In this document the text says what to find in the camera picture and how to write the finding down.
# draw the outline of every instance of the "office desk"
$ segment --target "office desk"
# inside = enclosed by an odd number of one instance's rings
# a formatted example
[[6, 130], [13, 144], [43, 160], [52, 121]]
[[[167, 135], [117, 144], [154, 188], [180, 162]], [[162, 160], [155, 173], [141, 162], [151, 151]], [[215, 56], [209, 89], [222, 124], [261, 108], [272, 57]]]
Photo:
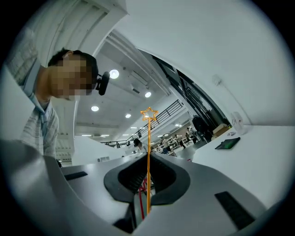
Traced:
[[295, 127], [246, 126], [248, 132], [230, 150], [215, 150], [234, 128], [196, 150], [193, 162], [225, 174], [268, 209], [288, 191], [294, 174]]

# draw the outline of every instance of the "black fisheye border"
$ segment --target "black fisheye border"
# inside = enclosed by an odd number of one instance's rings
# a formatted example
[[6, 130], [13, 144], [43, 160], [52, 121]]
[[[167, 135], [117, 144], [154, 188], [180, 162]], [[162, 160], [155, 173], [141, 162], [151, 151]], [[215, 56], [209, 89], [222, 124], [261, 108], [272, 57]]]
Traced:
[[[3, 10], [2, 14], [0, 14], [2, 27], [2, 47], [0, 54], [1, 67], [3, 61], [6, 58], [6, 55], [10, 50], [15, 36], [21, 30], [23, 25], [29, 20], [29, 18], [35, 13], [35, 11], [37, 11], [45, 2], [45, 0], [33, 0], [30, 2], [4, 1], [1, 3], [1, 9]], [[278, 31], [285, 39], [293, 55], [293, 58], [295, 58], [295, 34], [293, 28], [295, 22], [295, 4], [291, 3], [291, 1], [276, 1], [272, 3], [270, 1], [254, 0], [253, 2], [277, 27]], [[17, 224], [17, 227], [9, 227], [9, 230], [12, 234], [17, 234], [21, 228], [22, 232], [41, 235], [42, 233], [30, 222], [27, 216], [22, 213], [21, 209], [12, 198], [2, 173], [0, 178], [1, 202], [4, 212], [4, 217], [2, 217], [2, 225], [11, 225], [11, 223]], [[293, 179], [292, 188], [290, 189], [285, 200], [279, 206], [276, 213], [261, 229], [258, 229], [258, 231], [252, 235], [271, 235], [277, 234], [278, 232], [280, 232], [280, 235], [287, 235], [289, 232], [292, 232], [294, 224], [292, 213], [295, 210], [294, 199], [295, 185]]]

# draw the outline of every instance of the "lanyard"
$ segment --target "lanyard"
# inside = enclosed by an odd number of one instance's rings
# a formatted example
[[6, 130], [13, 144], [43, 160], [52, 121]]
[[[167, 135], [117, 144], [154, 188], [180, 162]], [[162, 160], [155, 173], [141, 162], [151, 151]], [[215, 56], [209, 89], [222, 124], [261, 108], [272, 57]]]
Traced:
[[24, 93], [28, 96], [28, 98], [32, 101], [32, 103], [35, 105], [35, 108], [40, 113], [42, 134], [43, 134], [43, 137], [45, 137], [47, 132], [47, 121], [49, 117], [51, 102], [49, 102], [46, 110], [44, 111], [44, 109], [41, 107], [38, 99], [36, 98], [34, 94], [35, 86], [37, 82], [37, 75], [38, 75], [40, 66], [41, 66], [40, 62], [36, 59], [30, 71], [28, 72], [27, 77], [25, 78], [22, 89]]

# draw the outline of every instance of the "star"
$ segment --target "star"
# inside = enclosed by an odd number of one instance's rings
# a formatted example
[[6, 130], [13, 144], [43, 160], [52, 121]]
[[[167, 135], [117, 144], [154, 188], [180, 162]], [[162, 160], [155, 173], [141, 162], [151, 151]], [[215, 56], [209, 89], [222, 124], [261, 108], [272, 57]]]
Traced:
[[[151, 112], [154, 112], [153, 117], [150, 117], [148, 114], [145, 114], [150, 110]], [[153, 111], [151, 107], [149, 107], [146, 111], [140, 111], [140, 113], [143, 115], [142, 120], [147, 120], [147, 119], [152, 119], [152, 120], [157, 120], [156, 115], [158, 114], [159, 111]]]

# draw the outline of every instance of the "neck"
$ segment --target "neck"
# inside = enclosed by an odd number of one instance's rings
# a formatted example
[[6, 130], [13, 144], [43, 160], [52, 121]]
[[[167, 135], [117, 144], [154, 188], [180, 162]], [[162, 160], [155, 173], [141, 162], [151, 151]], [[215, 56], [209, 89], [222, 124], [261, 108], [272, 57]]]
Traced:
[[49, 87], [48, 75], [48, 68], [41, 66], [37, 75], [35, 95], [37, 99], [42, 102], [49, 101], [52, 97]]

